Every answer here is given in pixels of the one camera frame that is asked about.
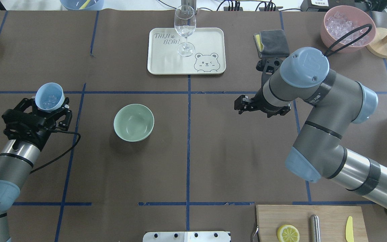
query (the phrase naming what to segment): white floor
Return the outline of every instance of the white floor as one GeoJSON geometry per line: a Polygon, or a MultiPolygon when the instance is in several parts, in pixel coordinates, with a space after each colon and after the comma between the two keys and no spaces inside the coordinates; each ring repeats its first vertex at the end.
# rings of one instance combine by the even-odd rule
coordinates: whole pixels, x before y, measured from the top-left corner
{"type": "MultiPolygon", "coordinates": [[[[103,8],[117,10],[168,10],[170,7],[158,2],[157,0],[100,0],[105,1],[103,8]]],[[[164,3],[177,7],[181,0],[162,0],[164,3]]],[[[277,6],[284,9],[299,8],[302,0],[273,0],[277,6]]],[[[1,3],[7,10],[65,10],[59,0],[1,0],[1,3]]],[[[221,0],[197,0],[197,8],[205,7],[216,10],[221,0]]],[[[244,11],[254,11],[258,2],[241,2],[244,11]]]]}

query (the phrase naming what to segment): silver knife handle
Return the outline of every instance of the silver knife handle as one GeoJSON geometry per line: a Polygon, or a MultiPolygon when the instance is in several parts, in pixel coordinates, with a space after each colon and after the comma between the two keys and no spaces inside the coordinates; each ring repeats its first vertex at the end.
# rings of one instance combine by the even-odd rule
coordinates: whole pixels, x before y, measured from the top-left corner
{"type": "Polygon", "coordinates": [[[317,215],[313,214],[310,217],[310,228],[311,228],[311,241],[320,242],[319,217],[317,215]]]}

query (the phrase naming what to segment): wooden cutting board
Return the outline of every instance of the wooden cutting board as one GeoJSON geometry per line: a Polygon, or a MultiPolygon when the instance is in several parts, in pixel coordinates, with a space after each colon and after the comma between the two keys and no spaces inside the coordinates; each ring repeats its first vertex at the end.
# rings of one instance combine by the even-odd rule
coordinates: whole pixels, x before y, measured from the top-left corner
{"type": "Polygon", "coordinates": [[[278,242],[278,228],[291,224],[298,229],[300,242],[310,242],[310,216],[313,214],[319,217],[321,241],[346,242],[346,221],[352,216],[355,242],[368,242],[361,207],[322,205],[256,205],[259,241],[278,242]]]}

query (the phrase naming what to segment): green bowl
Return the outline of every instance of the green bowl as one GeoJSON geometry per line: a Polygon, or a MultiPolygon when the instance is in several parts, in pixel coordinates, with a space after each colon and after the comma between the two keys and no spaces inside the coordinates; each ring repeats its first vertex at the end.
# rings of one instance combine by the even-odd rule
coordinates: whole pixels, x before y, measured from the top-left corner
{"type": "Polygon", "coordinates": [[[152,111],[141,104],[129,104],[114,117],[113,127],[120,139],[138,142],[147,138],[155,125],[152,111]]]}

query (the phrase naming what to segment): gray cloth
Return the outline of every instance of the gray cloth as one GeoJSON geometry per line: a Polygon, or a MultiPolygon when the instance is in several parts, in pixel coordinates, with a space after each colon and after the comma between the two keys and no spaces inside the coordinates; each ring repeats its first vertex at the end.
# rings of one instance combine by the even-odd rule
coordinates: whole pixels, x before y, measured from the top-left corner
{"type": "Polygon", "coordinates": [[[264,46],[262,49],[258,46],[255,37],[255,44],[258,49],[259,58],[288,57],[289,46],[285,32],[281,29],[266,30],[259,32],[260,40],[264,46]]]}

